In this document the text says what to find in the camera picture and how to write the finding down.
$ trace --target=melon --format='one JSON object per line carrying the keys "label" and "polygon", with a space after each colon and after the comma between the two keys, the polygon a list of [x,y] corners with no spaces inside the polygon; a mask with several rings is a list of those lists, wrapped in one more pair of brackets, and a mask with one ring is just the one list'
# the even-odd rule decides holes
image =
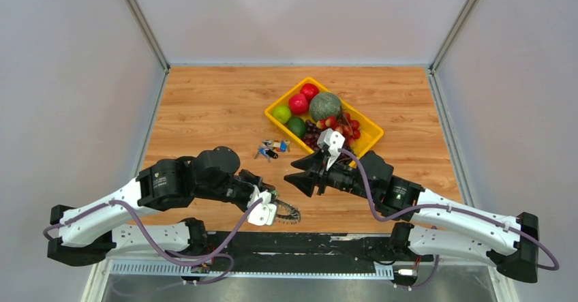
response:
{"label": "melon", "polygon": [[341,100],[333,93],[319,93],[309,103],[309,114],[315,122],[329,116],[338,117],[341,112]]}

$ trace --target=white plastic bracket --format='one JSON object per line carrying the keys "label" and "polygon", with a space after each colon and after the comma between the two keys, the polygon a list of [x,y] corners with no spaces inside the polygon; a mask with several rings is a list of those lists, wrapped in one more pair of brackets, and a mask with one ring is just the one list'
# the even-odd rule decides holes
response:
{"label": "white plastic bracket", "polygon": [[[168,226],[146,226],[153,240],[163,249],[182,251],[189,246],[189,228],[184,222]],[[137,225],[122,225],[112,230],[112,241],[117,246],[106,255],[114,256],[126,252],[153,251]]]}
{"label": "white plastic bracket", "polygon": [[415,226],[410,231],[408,241],[410,242],[408,248],[419,256],[439,254],[479,261],[492,267],[496,266],[486,256],[486,252],[491,250],[487,245],[455,232]]}
{"label": "white plastic bracket", "polygon": [[471,215],[456,212],[455,208],[475,212],[479,215],[502,222],[503,224],[509,224],[507,225],[508,229],[516,228],[519,230],[521,226],[516,222],[516,217],[481,211],[449,200],[426,189],[424,192],[419,194],[416,205],[429,204],[442,205],[448,208],[453,207],[454,209],[451,212],[448,212],[444,209],[424,208],[419,212],[414,213],[412,216],[412,222],[423,222],[457,232],[465,237],[470,237],[471,239],[484,243],[503,256],[509,256],[517,251],[514,247],[514,242],[520,241],[520,235],[509,230],[503,230],[501,227],[490,224],[489,222],[480,220]]}
{"label": "white plastic bracket", "polygon": [[263,201],[251,211],[247,221],[257,226],[270,226],[277,215],[277,205],[271,203],[273,195],[268,191],[260,192],[256,185],[253,185],[253,187],[253,194],[251,194],[251,200],[247,203],[247,207],[252,206],[259,198],[262,198]]}
{"label": "white plastic bracket", "polygon": [[331,166],[337,161],[339,154],[341,154],[338,150],[343,147],[344,143],[345,137],[331,128],[327,128],[321,133],[321,135],[319,135],[317,146],[320,148],[323,148],[323,145],[329,146],[328,152],[330,156],[327,160],[325,170],[329,170],[329,168],[331,168]]}
{"label": "white plastic bracket", "polygon": [[[126,185],[89,205],[77,209],[70,209],[64,212],[60,223],[64,224],[70,218],[102,203],[108,204],[111,200],[122,200],[128,203],[136,213],[141,215],[154,215],[159,213],[155,209],[138,205],[141,199],[140,183],[136,179],[131,179]],[[84,247],[95,239],[102,236],[122,224],[126,224],[132,219],[130,214],[120,205],[107,206],[86,217],[59,229],[59,236],[62,237],[62,245],[70,247]]]}

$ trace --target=white enclosure wall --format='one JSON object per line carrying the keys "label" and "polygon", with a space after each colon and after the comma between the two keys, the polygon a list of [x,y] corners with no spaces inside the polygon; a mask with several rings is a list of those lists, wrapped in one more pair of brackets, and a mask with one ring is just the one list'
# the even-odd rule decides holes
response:
{"label": "white enclosure wall", "polygon": [[476,206],[535,213],[561,261],[521,301],[576,301],[577,5],[480,0],[439,72]]}
{"label": "white enclosure wall", "polygon": [[138,0],[170,63],[431,63],[466,0]]}
{"label": "white enclosure wall", "polygon": [[134,174],[164,73],[124,0],[0,6],[1,300],[78,301],[42,229]]}

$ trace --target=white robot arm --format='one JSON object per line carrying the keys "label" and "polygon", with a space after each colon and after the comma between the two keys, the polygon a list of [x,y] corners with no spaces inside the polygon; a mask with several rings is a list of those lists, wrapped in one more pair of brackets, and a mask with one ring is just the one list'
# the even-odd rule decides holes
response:
{"label": "white robot arm", "polygon": [[[359,160],[357,168],[336,163],[339,154],[351,155],[342,149],[344,141],[340,133],[326,130],[319,137],[320,150],[291,163],[304,172],[286,175],[285,180],[309,197],[315,187],[321,195],[329,186],[368,198],[378,221],[405,220],[446,229],[398,222],[389,241],[391,249],[406,250],[418,256],[443,254],[477,260],[496,267],[514,280],[537,281],[536,244],[540,243],[535,215],[498,215],[449,200],[417,183],[394,176],[393,167],[373,151]],[[385,218],[378,217],[376,212]]]}
{"label": "white robot arm", "polygon": [[[141,217],[187,207],[194,198],[208,198],[233,203],[246,211],[260,200],[247,216],[249,223],[271,225],[277,216],[295,216],[278,215],[277,203],[287,204],[277,200],[275,188],[247,170],[236,175],[239,166],[235,152],[218,147],[198,157],[161,160],[117,191],[84,207],[57,205],[50,214],[51,226],[44,231],[49,240],[48,257],[84,266],[107,256],[152,250],[138,227],[126,224],[133,220],[127,208]],[[52,238],[48,231],[56,229],[58,237]],[[207,248],[204,224],[195,218],[146,229],[162,250],[195,256]]]}

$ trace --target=wooden table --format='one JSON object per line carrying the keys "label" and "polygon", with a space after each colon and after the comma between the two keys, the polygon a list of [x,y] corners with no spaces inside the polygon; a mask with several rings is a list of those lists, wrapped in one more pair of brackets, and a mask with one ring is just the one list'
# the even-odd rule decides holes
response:
{"label": "wooden table", "polygon": [[[419,67],[174,67],[162,98],[143,168],[163,158],[196,156],[224,145],[241,158],[241,168],[275,185],[281,199],[301,211],[299,224],[241,230],[292,232],[390,232],[376,222],[365,199],[328,188],[306,197],[283,176],[298,172],[290,162],[305,153],[293,145],[268,163],[254,159],[260,141],[280,139],[265,108],[304,77],[311,76],[384,129],[375,152],[394,165],[397,176],[461,201],[451,161],[423,68]],[[146,224],[173,224],[186,217],[207,230],[230,230],[241,212],[233,205],[195,199],[184,209],[146,217]]]}

